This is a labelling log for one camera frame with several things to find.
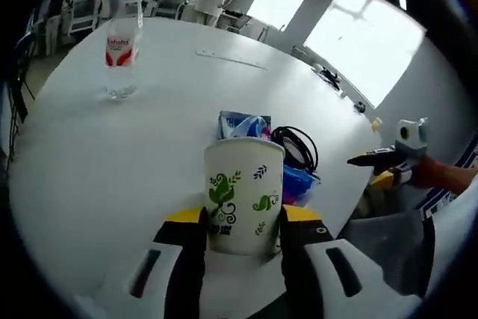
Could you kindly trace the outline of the person's right hand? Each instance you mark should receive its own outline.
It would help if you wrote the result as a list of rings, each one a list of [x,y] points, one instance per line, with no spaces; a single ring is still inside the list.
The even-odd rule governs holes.
[[[451,166],[442,164],[435,159],[424,155],[418,164],[412,168],[412,177],[409,184],[415,188],[440,188],[451,190]]]

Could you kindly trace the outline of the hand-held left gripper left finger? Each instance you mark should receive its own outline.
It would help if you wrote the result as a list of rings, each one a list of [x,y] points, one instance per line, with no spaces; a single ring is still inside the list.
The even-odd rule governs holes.
[[[139,318],[199,317],[207,229],[205,208],[166,218],[128,288]]]

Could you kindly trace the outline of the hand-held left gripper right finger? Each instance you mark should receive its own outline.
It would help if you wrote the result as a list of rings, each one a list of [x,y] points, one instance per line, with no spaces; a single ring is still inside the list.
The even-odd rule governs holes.
[[[320,215],[283,205],[279,215],[285,301],[291,318],[372,318],[373,261],[335,240]]]

